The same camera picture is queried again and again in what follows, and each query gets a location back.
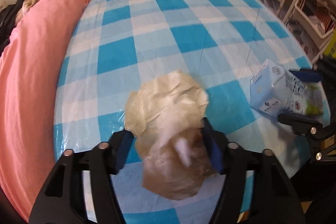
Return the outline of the blue green milk carton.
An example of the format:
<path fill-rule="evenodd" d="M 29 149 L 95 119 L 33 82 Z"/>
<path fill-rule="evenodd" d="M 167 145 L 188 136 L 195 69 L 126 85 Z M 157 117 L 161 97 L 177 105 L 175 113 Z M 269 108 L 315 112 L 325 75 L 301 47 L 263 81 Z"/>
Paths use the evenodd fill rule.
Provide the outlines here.
<path fill-rule="evenodd" d="M 300 71 L 290 71 L 266 59 L 250 84 L 250 105 L 272 117 L 291 112 L 307 117 L 323 114 L 323 98 L 317 83 L 302 81 Z"/>

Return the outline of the white tissue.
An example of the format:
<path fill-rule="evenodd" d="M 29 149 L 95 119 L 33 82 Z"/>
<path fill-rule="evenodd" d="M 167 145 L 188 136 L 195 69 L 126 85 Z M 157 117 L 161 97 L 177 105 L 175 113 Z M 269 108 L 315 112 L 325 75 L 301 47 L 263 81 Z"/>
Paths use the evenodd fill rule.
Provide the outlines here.
<path fill-rule="evenodd" d="M 214 174 L 202 139 L 209 98 L 189 75 L 173 71 L 131 92 L 125 129 L 143 161 L 142 186 L 164 198 L 195 196 Z"/>

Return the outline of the pink duvet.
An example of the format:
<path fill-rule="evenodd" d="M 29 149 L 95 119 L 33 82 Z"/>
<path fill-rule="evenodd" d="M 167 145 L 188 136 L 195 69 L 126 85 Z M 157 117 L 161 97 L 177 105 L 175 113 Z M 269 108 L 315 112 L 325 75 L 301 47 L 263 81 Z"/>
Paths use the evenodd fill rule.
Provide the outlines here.
<path fill-rule="evenodd" d="M 60 69 L 90 0 L 40 0 L 1 55 L 1 188 L 28 220 L 54 166 L 53 124 Z"/>

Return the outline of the blue white checkered tablecloth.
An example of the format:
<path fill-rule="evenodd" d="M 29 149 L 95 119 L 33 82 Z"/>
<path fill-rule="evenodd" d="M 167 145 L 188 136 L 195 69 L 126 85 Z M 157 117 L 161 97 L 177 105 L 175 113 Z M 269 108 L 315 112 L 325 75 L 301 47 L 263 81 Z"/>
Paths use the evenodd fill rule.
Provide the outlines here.
<path fill-rule="evenodd" d="M 259 0 L 92 0 L 60 71 L 54 150 L 90 150 L 123 128 L 129 93 L 172 71 L 209 95 L 210 124 L 245 149 L 273 150 L 289 176 L 309 159 L 304 138 L 251 109 L 250 81 L 265 60 L 311 66 L 298 41 Z"/>

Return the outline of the black clothes pile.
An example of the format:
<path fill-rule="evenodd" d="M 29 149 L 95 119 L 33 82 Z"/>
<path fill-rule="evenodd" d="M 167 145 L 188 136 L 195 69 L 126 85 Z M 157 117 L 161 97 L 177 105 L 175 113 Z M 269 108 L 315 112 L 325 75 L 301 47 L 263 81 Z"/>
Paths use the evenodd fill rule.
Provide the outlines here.
<path fill-rule="evenodd" d="M 0 56 L 10 43 L 9 37 L 15 27 L 15 19 L 25 0 L 17 0 L 15 4 L 8 5 L 0 13 Z"/>

